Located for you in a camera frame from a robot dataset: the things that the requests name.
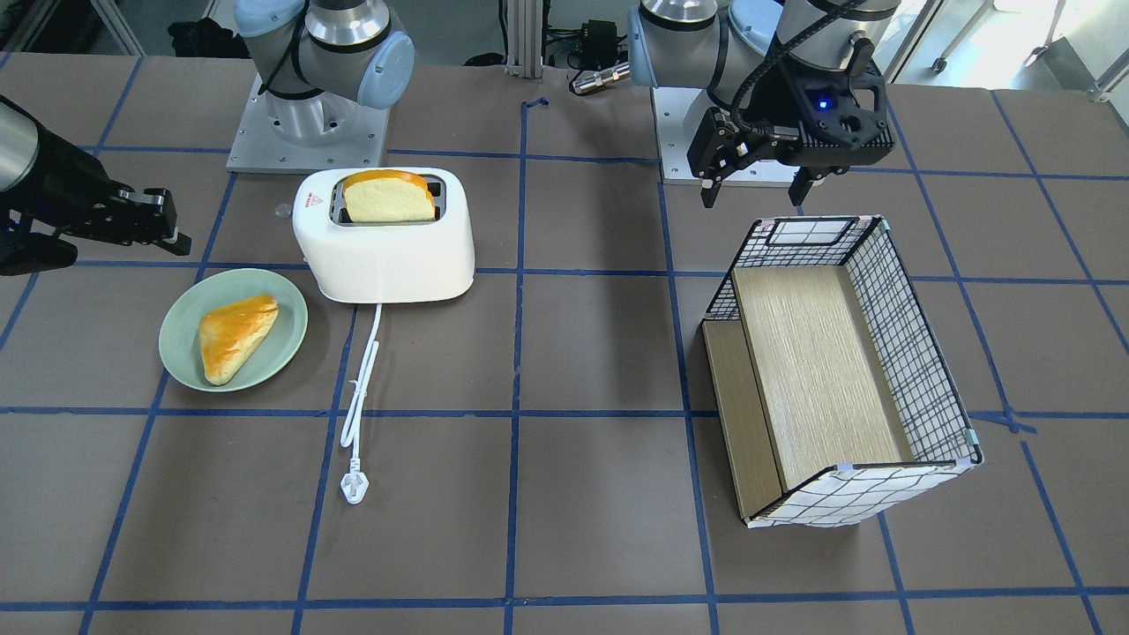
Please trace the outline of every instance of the floor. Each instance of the floor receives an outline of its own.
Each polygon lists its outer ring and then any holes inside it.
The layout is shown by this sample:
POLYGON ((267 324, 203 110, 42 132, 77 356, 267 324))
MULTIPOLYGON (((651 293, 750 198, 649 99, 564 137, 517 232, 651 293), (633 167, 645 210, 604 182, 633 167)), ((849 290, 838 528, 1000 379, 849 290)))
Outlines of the floor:
POLYGON ((0 278, 0 632, 1129 632, 1129 139, 1108 105, 891 89, 899 149, 799 211, 886 216, 987 461, 856 527, 749 530, 698 325, 750 224, 795 212, 781 191, 703 210, 660 183, 646 90, 418 69, 387 162, 466 185, 478 272, 387 307, 351 507, 336 433, 371 307, 325 299, 273 214, 298 177, 226 171, 253 76, 0 58, 0 92, 169 188, 195 241, 0 278), (305 342, 259 386, 186 389, 165 313, 242 267, 298 286, 305 342))

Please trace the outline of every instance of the open box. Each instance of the open box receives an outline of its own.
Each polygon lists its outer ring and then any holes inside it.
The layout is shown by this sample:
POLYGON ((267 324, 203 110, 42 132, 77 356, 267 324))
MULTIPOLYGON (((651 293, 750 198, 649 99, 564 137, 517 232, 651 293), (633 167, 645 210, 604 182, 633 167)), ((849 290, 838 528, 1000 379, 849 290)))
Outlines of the open box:
POLYGON ((983 460, 881 217, 758 220, 702 331, 750 528, 855 524, 983 460))

